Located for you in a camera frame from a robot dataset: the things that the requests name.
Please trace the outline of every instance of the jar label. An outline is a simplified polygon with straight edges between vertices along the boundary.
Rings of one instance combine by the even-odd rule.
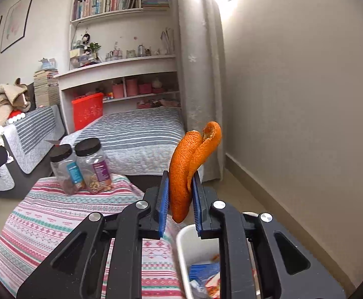
[[[68,170],[69,176],[71,177],[73,184],[76,185],[78,183],[82,183],[83,177],[80,173],[79,167],[76,165],[75,162],[69,163],[67,165],[67,170]]]
[[[94,171],[96,172],[97,179],[99,182],[110,180],[109,174],[108,174],[108,168],[103,160],[102,162],[93,164]]]

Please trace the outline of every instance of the clear plastic container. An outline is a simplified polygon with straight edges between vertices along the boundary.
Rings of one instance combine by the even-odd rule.
[[[73,195],[86,188],[76,164],[76,156],[73,155],[72,147],[69,144],[53,147],[49,156],[54,175],[58,178],[65,193]]]
[[[76,163],[90,193],[111,190],[111,177],[98,138],[87,138],[75,145]]]

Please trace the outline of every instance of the purple label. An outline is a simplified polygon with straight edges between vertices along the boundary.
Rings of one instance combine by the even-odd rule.
[[[97,174],[98,181],[101,182],[110,179],[108,174],[108,168],[104,160],[102,162],[93,164],[93,168]]]

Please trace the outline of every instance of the black jar lid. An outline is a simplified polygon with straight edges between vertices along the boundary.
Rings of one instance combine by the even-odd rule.
[[[61,162],[72,154],[72,147],[69,144],[54,146],[50,151],[50,161],[53,163]]]
[[[75,145],[75,153],[79,157],[84,157],[98,152],[100,148],[101,143],[98,138],[87,138]]]

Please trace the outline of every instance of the orange peel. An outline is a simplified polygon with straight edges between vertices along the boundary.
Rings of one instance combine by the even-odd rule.
[[[217,122],[208,122],[203,137],[196,130],[187,132],[177,145],[169,167],[169,203],[173,220],[182,222],[192,200],[191,180],[197,169],[216,150],[222,140]]]

